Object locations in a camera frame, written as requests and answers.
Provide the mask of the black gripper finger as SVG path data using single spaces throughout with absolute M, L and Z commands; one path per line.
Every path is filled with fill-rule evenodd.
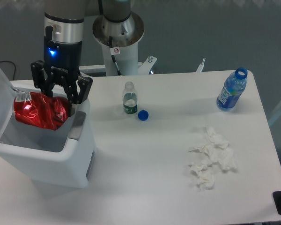
M 53 97 L 54 83 L 50 75 L 45 79 L 44 62 L 37 60 L 31 63 L 30 67 L 35 88 L 40 89 L 46 96 Z
M 76 105 L 83 103 L 89 95 L 93 79 L 78 75 L 77 80 L 68 83 L 65 80 L 65 93 L 68 99 L 69 116 L 75 114 Z

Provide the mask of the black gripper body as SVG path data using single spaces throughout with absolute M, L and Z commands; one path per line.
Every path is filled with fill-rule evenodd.
M 78 79 L 82 42 L 60 43 L 44 40 L 44 70 L 54 74 L 52 83 L 71 86 Z

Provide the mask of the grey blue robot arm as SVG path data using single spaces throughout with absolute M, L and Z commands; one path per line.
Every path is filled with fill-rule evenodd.
M 108 76 L 137 75 L 143 20 L 128 0 L 47 0 L 44 9 L 44 58 L 31 64 L 34 86 L 46 96 L 64 89 L 69 113 L 84 102 L 92 80 L 80 73 L 85 17 L 95 15 L 92 31 L 101 45 Z

